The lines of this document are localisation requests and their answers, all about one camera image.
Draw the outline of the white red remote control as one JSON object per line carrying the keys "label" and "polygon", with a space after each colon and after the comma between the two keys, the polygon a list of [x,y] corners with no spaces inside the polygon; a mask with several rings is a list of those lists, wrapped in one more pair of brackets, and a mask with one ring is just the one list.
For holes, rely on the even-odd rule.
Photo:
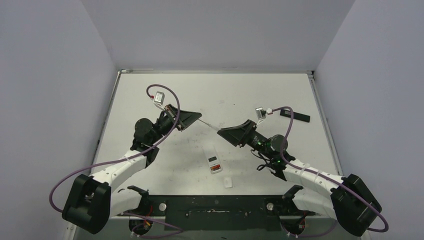
{"label": "white red remote control", "polygon": [[205,145],[202,150],[210,173],[217,174],[221,172],[223,170],[223,166],[215,147],[213,145]]}

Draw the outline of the white battery cover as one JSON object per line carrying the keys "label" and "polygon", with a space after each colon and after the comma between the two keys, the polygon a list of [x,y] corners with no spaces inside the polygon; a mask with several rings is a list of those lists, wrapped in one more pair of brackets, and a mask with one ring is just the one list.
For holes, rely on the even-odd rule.
{"label": "white battery cover", "polygon": [[223,179],[223,185],[225,189],[230,189],[233,187],[233,180],[231,177],[225,177]]}

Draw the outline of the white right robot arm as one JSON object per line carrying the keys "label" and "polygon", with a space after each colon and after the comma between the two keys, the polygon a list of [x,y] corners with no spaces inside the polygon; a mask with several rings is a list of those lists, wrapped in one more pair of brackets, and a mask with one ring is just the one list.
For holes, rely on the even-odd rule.
{"label": "white right robot arm", "polygon": [[287,152],[284,135],[265,137],[252,120],[221,128],[217,134],[235,147],[251,147],[265,158],[265,168],[275,177],[316,193],[312,197],[300,189],[284,198],[282,207],[286,213],[294,215],[302,210],[326,215],[357,237],[372,231],[371,224],[377,218],[384,224],[381,232],[388,230],[380,203],[359,176],[340,176],[309,166]]}

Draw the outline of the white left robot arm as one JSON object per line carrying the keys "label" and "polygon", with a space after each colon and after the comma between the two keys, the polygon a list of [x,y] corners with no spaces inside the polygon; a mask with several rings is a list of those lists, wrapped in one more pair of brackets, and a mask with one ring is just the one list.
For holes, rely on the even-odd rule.
{"label": "white left robot arm", "polygon": [[164,107],[156,122],[139,119],[134,125],[132,145],[119,159],[105,163],[104,169],[75,178],[61,212],[61,217],[91,234],[100,232],[110,218],[133,211],[144,215],[149,210],[147,190],[121,185],[146,169],[159,153],[159,142],[174,129],[182,132],[202,117],[200,112]]}

